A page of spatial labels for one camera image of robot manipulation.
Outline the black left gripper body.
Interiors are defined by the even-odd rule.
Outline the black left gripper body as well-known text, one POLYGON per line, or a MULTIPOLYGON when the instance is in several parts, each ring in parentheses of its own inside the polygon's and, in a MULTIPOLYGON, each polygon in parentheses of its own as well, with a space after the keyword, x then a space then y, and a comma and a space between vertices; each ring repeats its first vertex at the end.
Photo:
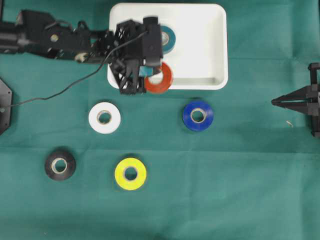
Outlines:
POLYGON ((132 19, 116 25, 113 41, 116 50, 111 54, 109 67, 121 94, 146 92, 144 79, 139 76, 143 63, 141 40, 145 30, 141 23, 132 19))

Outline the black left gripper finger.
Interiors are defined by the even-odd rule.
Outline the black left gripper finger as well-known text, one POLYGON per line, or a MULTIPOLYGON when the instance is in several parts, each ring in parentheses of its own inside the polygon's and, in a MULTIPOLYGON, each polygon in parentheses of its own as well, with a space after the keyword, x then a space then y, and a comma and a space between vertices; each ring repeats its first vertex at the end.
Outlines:
POLYGON ((160 73, 160 68, 150 66, 140 66, 139 76, 140 77, 152 77, 160 73))

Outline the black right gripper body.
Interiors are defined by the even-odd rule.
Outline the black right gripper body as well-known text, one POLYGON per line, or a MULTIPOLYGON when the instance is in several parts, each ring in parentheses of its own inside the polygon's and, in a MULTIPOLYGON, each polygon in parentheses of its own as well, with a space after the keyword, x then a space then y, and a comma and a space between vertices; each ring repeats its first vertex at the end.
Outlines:
POLYGON ((318 70, 320 69, 320 63, 310 63, 308 66, 310 71, 310 87, 311 87, 311 134, 314 137, 320 136, 320 84, 318 83, 318 70))

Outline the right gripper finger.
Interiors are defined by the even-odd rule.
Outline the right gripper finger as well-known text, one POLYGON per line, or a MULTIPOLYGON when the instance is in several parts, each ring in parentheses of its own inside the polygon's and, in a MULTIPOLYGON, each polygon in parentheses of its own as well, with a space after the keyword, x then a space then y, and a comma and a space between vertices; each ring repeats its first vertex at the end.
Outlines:
POLYGON ((272 102, 274 106, 311 116, 312 112, 309 110, 308 104, 308 102, 272 102))
POLYGON ((297 100, 307 100, 309 99, 309 93, 311 92, 311 86, 305 86, 298 90, 295 90, 291 93, 288 93, 286 95, 282 95, 280 97, 277 97, 273 99, 272 103, 281 103, 281 102, 288 102, 288 101, 297 101, 297 100))

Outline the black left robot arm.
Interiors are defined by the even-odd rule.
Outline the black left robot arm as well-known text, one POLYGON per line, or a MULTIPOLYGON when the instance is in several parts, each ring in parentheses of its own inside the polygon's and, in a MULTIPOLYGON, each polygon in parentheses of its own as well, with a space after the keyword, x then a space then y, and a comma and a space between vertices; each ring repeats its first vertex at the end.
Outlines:
POLYGON ((0 52, 108 64, 120 93, 132 95, 146 92, 140 68, 163 57, 161 26, 157 17, 145 17, 121 22, 115 31, 91 30, 83 20, 74 28, 49 13, 21 10, 16 22, 1 21, 0 52))

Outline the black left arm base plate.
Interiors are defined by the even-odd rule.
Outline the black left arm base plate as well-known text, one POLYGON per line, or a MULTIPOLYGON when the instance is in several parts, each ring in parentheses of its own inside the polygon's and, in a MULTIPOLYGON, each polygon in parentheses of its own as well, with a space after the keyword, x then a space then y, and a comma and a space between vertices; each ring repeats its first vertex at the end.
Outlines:
POLYGON ((0 79, 0 134, 2 135, 11 123, 12 90, 0 79))

